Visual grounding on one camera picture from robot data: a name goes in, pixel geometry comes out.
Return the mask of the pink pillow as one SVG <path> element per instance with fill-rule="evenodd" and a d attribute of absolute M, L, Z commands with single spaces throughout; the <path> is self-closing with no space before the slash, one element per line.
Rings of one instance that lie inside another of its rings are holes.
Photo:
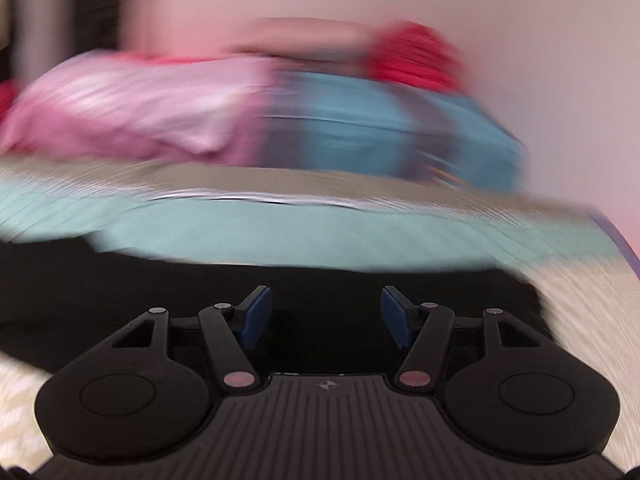
<path fill-rule="evenodd" d="M 236 53 L 352 62 L 362 58 L 374 41 L 371 27 L 321 18 L 261 18 L 251 22 L 228 47 Z"/>

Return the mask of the red folded blanket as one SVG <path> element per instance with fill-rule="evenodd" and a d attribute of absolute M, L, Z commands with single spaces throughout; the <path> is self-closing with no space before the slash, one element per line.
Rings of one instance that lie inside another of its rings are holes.
<path fill-rule="evenodd" d="M 462 91 L 457 49 L 437 30 L 401 21 L 374 36 L 367 59 L 371 79 L 440 93 Z"/>

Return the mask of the pink satin bedding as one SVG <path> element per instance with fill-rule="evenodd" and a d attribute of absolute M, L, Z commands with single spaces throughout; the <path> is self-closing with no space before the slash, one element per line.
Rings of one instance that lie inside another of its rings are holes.
<path fill-rule="evenodd" d="M 249 164 L 257 117 L 277 76 L 271 58 L 171 63 L 76 55 L 29 84 L 1 127 L 5 153 Z"/>

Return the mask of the blue grey patchwork folded quilt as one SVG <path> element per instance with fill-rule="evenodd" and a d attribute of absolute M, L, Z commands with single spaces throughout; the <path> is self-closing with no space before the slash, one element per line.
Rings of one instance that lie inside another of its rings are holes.
<path fill-rule="evenodd" d="M 258 165 L 348 171 L 511 193 L 521 143 L 464 94 L 288 73 L 257 117 Z"/>

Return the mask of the teal cream chevron bed cover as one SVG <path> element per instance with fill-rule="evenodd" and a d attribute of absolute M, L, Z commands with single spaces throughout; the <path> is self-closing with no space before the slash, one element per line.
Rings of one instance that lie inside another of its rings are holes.
<path fill-rule="evenodd" d="M 38 156 L 1 161 L 1 234 L 88 236 L 102 252 L 349 271 L 500 266 L 541 293 L 562 345 L 622 412 L 606 456 L 639 461 L 639 261 L 572 205 L 360 174 Z"/>

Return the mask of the black pants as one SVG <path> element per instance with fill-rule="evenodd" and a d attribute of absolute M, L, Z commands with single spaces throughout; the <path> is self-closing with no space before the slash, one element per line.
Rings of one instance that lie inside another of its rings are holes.
<path fill-rule="evenodd" d="M 155 307 L 175 318 L 272 293 L 265 333 L 250 352 L 260 376 L 393 374 L 404 359 L 380 315 L 396 287 L 477 318 L 499 308 L 549 333 L 535 287 L 499 269 L 360 273 L 290 266 L 200 266 L 97 252 L 83 237 L 1 246 L 1 348 L 54 373 Z"/>

